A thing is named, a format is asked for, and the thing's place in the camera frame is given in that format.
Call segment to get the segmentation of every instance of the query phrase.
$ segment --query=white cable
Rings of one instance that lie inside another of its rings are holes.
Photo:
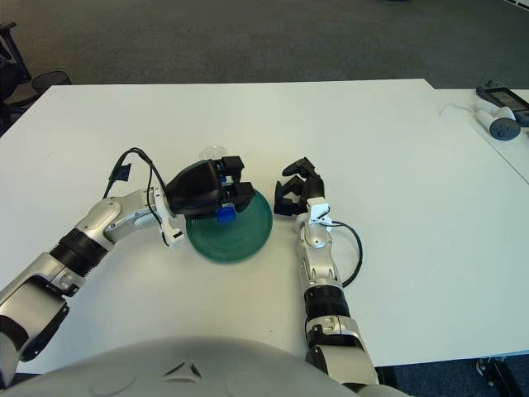
[[[450,102],[450,104],[446,105],[446,106],[443,108],[443,110],[441,110],[441,112],[439,113],[439,117],[444,117],[445,114],[446,114],[450,109],[466,110],[467,112],[471,112],[471,113],[475,114],[475,111],[474,111],[474,109],[472,109],[472,108],[467,108],[466,106],[460,106],[460,105],[456,105],[456,104],[453,103],[453,102]]]

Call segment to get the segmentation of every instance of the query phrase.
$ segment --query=chair leg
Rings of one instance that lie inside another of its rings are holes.
[[[25,108],[19,108],[17,106],[11,106],[7,105],[6,103],[2,103],[1,106],[1,126],[0,126],[0,136],[3,135],[11,126],[13,125],[13,121],[11,120],[11,115],[13,114],[24,114],[24,112],[27,110]]]

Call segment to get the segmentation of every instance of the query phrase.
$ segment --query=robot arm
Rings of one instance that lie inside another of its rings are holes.
[[[306,359],[332,379],[355,390],[377,385],[377,373],[358,326],[350,317],[341,278],[332,259],[330,230],[336,225],[328,216],[330,206],[325,200],[323,180],[307,158],[284,170],[283,176],[290,175],[295,176],[285,186],[276,184],[274,211],[298,215],[295,230],[307,314]],[[284,197],[291,192],[300,196],[297,203]]]
[[[0,291],[0,383],[9,385],[19,360],[35,358],[66,317],[64,297],[74,296],[90,271],[122,238],[155,223],[171,248],[183,238],[171,218],[214,218],[243,211],[254,196],[241,183],[241,158],[203,160],[180,172],[165,189],[141,189],[125,197],[104,198]]]

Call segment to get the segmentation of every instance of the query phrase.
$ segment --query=green bowl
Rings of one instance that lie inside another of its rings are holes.
[[[242,261],[266,243],[272,230],[272,211],[266,199],[255,191],[248,207],[231,223],[216,218],[188,219],[188,239],[195,249],[217,262]]]

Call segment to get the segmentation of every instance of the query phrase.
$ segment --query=blue cap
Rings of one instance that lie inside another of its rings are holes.
[[[219,223],[230,223],[230,222],[235,221],[235,218],[236,218],[235,208],[231,205],[219,208],[216,214],[217,214],[217,222]]]

